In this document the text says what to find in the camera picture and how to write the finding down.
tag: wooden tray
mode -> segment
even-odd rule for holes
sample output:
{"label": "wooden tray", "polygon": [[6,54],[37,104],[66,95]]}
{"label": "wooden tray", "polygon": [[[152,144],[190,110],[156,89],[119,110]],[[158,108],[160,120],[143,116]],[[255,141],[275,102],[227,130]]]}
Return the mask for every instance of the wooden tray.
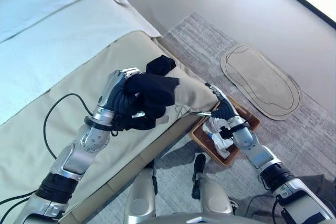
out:
{"label": "wooden tray", "polygon": [[[258,125],[260,124],[260,120],[254,116],[252,113],[250,113],[248,110],[246,110],[243,106],[241,106],[236,100],[234,100],[232,97],[227,96],[232,105],[236,108],[238,114],[245,119],[250,127],[251,130],[254,131]],[[218,108],[219,103],[217,103],[213,110]],[[192,128],[192,130],[189,132],[189,136],[192,140],[194,140],[213,160],[217,161],[219,164],[222,164],[224,166],[227,166],[232,159],[237,155],[239,152],[239,149],[233,144],[231,145],[227,150],[230,152],[230,155],[227,158],[223,158],[217,153],[214,141],[208,137],[208,135],[203,131],[202,125],[205,122],[205,120],[208,120],[208,117],[204,117],[200,119],[200,121]]]}

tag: black cable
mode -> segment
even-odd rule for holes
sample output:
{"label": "black cable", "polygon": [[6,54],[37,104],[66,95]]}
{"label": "black cable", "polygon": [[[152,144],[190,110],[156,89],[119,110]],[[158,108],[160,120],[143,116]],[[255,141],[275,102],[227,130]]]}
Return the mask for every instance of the black cable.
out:
{"label": "black cable", "polygon": [[75,93],[66,94],[65,96],[61,97],[61,98],[60,98],[60,99],[59,99],[59,100],[58,100],[58,101],[57,101],[57,102],[50,108],[49,112],[47,113],[47,115],[46,115],[46,117],[45,117],[45,119],[44,119],[44,123],[43,123],[43,139],[44,139],[44,143],[45,143],[45,145],[46,145],[46,147],[47,147],[47,149],[48,149],[48,152],[51,154],[51,156],[53,156],[54,159],[56,159],[57,157],[56,157],[56,155],[52,152],[52,150],[51,150],[50,147],[49,147],[49,144],[48,144],[48,141],[47,141],[47,136],[46,136],[46,124],[47,124],[47,120],[48,120],[48,118],[49,118],[49,116],[50,116],[52,110],[56,107],[56,105],[57,105],[60,101],[62,101],[65,97],[68,97],[68,96],[70,96],[70,95],[74,95],[74,96],[78,97],[79,100],[81,101],[81,103],[83,104],[85,110],[89,113],[89,115],[91,115],[91,116],[93,115],[93,114],[89,111],[89,109],[88,109],[88,107],[86,106],[85,102],[83,101],[82,97],[80,97],[79,95],[77,95],[77,94],[75,94]]}
{"label": "black cable", "polygon": [[15,200],[15,199],[21,199],[21,198],[28,197],[28,196],[32,195],[34,192],[36,192],[36,190],[35,190],[35,191],[32,191],[32,192],[30,192],[30,193],[27,193],[27,194],[23,194],[23,195],[19,195],[19,196],[15,196],[15,197],[12,197],[12,198],[5,199],[5,200],[3,200],[3,201],[0,201],[0,205],[2,205],[2,204],[4,204],[4,203],[7,203],[7,202],[9,202],[9,201]]}
{"label": "black cable", "polygon": [[268,197],[268,198],[273,198],[273,196],[265,195],[265,194],[260,194],[260,195],[254,196],[254,197],[250,200],[250,202],[248,203],[248,205],[247,205],[247,209],[246,209],[246,212],[245,212],[245,214],[244,214],[244,217],[247,216],[247,214],[248,214],[248,210],[250,209],[250,205],[251,205],[252,201],[253,201],[255,198],[262,197],[262,196],[264,196],[264,197]]}
{"label": "black cable", "polygon": [[252,219],[252,217],[254,216],[254,214],[256,213],[257,211],[254,211],[253,213],[252,213],[252,215],[250,216],[250,218]]}
{"label": "black cable", "polygon": [[113,131],[111,131],[112,136],[118,136],[118,133],[119,133],[118,131],[115,131],[115,133],[113,133]]}
{"label": "black cable", "polygon": [[265,189],[266,191],[270,191],[269,188],[266,188],[263,178],[261,178],[261,182],[262,182],[262,184],[263,184],[263,186],[264,186],[264,189]]}
{"label": "black cable", "polygon": [[275,222],[275,215],[274,215],[274,213],[275,213],[275,207],[277,206],[277,204],[278,204],[278,201],[275,200],[274,205],[273,205],[273,208],[272,208],[272,220],[273,220],[273,223],[274,223],[274,224],[277,224],[277,223]]}
{"label": "black cable", "polygon": [[29,199],[29,198],[23,199],[23,200],[19,201],[18,203],[12,205],[12,206],[7,210],[7,212],[5,212],[5,214],[3,215],[2,219],[0,220],[0,224],[3,224],[3,223],[4,223],[5,218],[7,217],[7,215],[9,214],[9,212],[13,210],[13,208],[17,207],[18,205],[20,205],[21,203],[27,201],[28,199]]}

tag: folded clothing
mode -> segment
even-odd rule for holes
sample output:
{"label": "folded clothing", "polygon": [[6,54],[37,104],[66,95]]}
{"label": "folded clothing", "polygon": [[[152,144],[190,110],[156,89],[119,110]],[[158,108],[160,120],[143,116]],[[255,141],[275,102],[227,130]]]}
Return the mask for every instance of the folded clothing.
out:
{"label": "folded clothing", "polygon": [[146,66],[146,73],[157,74],[159,76],[165,76],[173,68],[176,67],[175,61],[171,58],[168,58],[165,55],[152,60]]}
{"label": "folded clothing", "polygon": [[[114,131],[149,130],[155,127],[155,119],[164,115],[166,106],[175,103],[174,90],[179,84],[179,79],[162,76],[175,67],[173,59],[162,55],[147,64],[146,73],[137,74],[127,80],[122,92],[125,96],[133,98],[131,100],[134,102],[127,108],[128,113],[115,113],[112,122]],[[145,116],[132,117],[140,111],[144,112]]]}

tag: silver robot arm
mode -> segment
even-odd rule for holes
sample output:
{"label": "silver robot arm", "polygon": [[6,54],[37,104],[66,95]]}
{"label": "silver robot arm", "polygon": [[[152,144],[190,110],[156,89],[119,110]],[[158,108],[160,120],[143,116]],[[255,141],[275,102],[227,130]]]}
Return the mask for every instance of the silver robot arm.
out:
{"label": "silver robot arm", "polygon": [[132,102],[123,95],[124,82],[138,73],[141,73],[139,69],[129,68],[109,75],[93,116],[85,117],[85,124],[79,128],[73,142],[58,155],[47,177],[29,198],[15,224],[57,223],[63,216],[78,182],[95,156],[109,143],[114,112],[121,112]]}
{"label": "silver robot arm", "polygon": [[247,156],[283,207],[281,215],[287,223],[319,223],[335,219],[332,211],[271,152],[261,145],[257,136],[238,115],[226,95],[211,83],[206,85],[218,97],[216,111],[198,112],[200,116],[225,119],[235,145]]}

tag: gray carpet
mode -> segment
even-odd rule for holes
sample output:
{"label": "gray carpet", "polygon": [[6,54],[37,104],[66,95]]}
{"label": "gray carpet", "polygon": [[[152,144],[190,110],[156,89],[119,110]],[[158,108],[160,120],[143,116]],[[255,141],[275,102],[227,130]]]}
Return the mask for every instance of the gray carpet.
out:
{"label": "gray carpet", "polygon": [[[219,86],[261,120],[256,131],[259,140],[268,146],[296,175],[324,174],[334,180],[336,176],[334,118],[306,94],[300,110],[285,121],[274,121],[260,113],[224,76],[219,59],[237,42],[229,38],[197,13],[190,14],[168,31],[160,41],[170,52],[206,81]],[[191,198],[193,162],[202,150],[188,135],[175,141],[156,159],[159,193],[156,197],[158,215],[173,212],[199,211],[199,202]],[[263,185],[247,159],[239,153],[226,168],[209,160],[205,172],[219,181],[230,197],[240,203],[239,215],[244,215],[252,196],[264,194]],[[124,186],[85,223],[122,223],[123,208],[131,182]],[[248,216],[261,209],[254,219],[271,223],[263,217],[274,200],[260,197],[253,201]]]}

